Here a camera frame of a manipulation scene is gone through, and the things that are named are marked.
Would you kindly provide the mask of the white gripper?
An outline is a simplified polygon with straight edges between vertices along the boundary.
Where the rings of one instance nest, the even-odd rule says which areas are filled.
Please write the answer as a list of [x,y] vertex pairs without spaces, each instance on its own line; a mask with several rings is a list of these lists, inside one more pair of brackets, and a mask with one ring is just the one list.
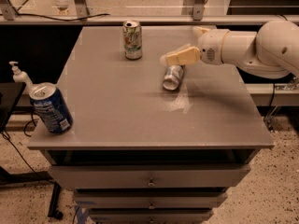
[[221,58],[222,44],[229,30],[210,30],[209,28],[194,26],[192,32],[198,39],[198,48],[186,44],[179,49],[170,51],[160,58],[162,65],[190,65],[197,63],[200,59],[207,64],[223,64]]

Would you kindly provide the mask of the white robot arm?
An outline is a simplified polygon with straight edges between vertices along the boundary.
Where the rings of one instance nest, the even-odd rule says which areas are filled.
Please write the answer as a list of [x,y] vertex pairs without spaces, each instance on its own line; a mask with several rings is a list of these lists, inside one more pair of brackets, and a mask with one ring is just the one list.
[[257,32],[192,29],[197,44],[186,44],[163,55],[167,66],[231,64],[242,71],[269,79],[299,76],[299,26],[290,21],[269,21]]

